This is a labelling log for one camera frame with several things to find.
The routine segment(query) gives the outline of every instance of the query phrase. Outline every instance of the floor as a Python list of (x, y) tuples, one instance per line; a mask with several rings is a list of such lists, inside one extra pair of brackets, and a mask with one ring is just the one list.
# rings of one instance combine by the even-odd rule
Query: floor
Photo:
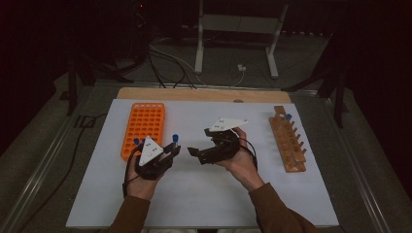
[[(282, 35), (275, 50), (280, 76), (274, 80), (268, 76), (265, 63), (265, 39), (253, 38), (249, 42), (229, 45), (226, 38), (233, 36), (217, 34), (210, 38), (201, 75), (196, 76), (190, 68), (196, 50), (196, 42), (191, 38), (179, 42), (161, 37), (154, 40), (151, 46), (153, 65), (167, 87), (173, 87), (184, 72), (176, 63), (160, 58), (162, 55), (156, 50), (185, 61), (181, 65), (188, 77), (178, 84), (181, 88), (193, 87), (192, 83), (197, 88), (279, 90), (309, 78), (327, 45), (327, 39), (322, 37)], [(129, 62), (118, 59), (120, 67)], [(244, 74), (237, 70), (238, 64), (246, 66)], [(100, 117), (93, 127), (82, 129), (76, 126), (77, 118), (107, 113), (123, 86), (157, 87), (159, 84), (149, 62), (124, 74), (134, 83), (118, 83), (98, 71), (95, 75), (99, 78), (95, 86), (79, 84), (79, 105), (72, 116), (66, 115), (67, 102), (58, 99), (61, 92), (67, 90), (67, 75), (57, 79), (57, 93), (0, 157), (2, 232), (17, 231), (25, 222), (20, 232), (98, 230), (65, 227), (104, 123), (104, 117)], [(411, 232), (412, 204), (395, 178), (351, 90), (345, 92), (347, 113), (342, 115), (344, 128), (340, 129), (330, 116), (333, 96), (331, 99), (316, 96), (320, 84), (312, 83), (291, 93), (340, 222), (337, 227), (320, 227), (320, 232)], [(151, 229), (149, 232), (184, 231)]]

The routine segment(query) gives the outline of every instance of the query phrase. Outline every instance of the brown sleeve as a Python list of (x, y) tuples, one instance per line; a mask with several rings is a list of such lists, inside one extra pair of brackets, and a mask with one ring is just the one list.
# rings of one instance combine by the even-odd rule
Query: brown sleeve
[(303, 216), (288, 209), (270, 183), (249, 193), (264, 233), (317, 232)]
[(126, 196), (109, 233), (140, 232), (145, 224), (151, 202)]

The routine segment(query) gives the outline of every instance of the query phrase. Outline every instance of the wooden peg board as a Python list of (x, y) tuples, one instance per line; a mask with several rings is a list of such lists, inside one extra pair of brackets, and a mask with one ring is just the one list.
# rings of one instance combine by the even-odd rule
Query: wooden peg board
[(293, 128), (294, 121), (287, 119), (283, 106), (274, 107), (276, 115), (269, 118), (276, 144), (282, 156), (287, 173), (304, 172), (305, 150), (302, 150), (303, 142), (299, 143), (300, 134), (296, 135), (297, 128)]

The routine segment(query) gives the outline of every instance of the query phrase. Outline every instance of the wooden board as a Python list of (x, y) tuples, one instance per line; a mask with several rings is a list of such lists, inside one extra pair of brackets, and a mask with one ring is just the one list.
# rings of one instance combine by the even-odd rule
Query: wooden board
[(222, 90), (222, 89), (172, 89), (124, 87), (119, 91), (118, 99), (156, 99), (189, 100), (245, 103), (291, 103), (291, 98), (284, 91), (273, 90)]

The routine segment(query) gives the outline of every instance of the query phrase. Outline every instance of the metal stand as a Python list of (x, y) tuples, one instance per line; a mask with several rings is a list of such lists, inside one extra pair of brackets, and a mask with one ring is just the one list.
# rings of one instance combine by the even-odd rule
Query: metal stand
[(273, 41), (272, 44), (266, 48), (266, 56), (267, 62), (269, 65), (270, 70), (270, 77), (276, 79), (279, 77), (278, 69), (276, 67), (275, 58), (273, 56), (274, 50), (276, 48), (276, 44), (278, 43), (279, 36), (281, 34), (283, 22), (286, 16), (286, 12), (288, 10), (288, 4), (285, 4), (281, 14), (278, 18), (263, 18), (263, 17), (241, 17), (242, 20), (249, 21), (251, 23), (245, 23), (247, 25), (253, 25), (252, 27), (248, 27), (245, 25), (242, 27), (239, 22), (234, 22), (234, 28), (230, 26), (225, 26), (224, 23), (226, 22), (227, 25), (230, 25), (234, 20), (238, 20), (239, 17), (229, 17), (229, 16), (217, 16), (217, 15), (205, 15), (203, 13), (203, 0), (199, 0), (199, 24), (198, 24), (198, 38), (197, 38), (197, 52), (196, 52), (196, 60), (194, 63), (194, 72), (197, 75), (202, 73), (202, 65), (203, 65), (203, 30), (219, 30), (219, 31), (240, 31), (240, 32), (253, 32), (253, 33), (267, 33), (273, 34)]

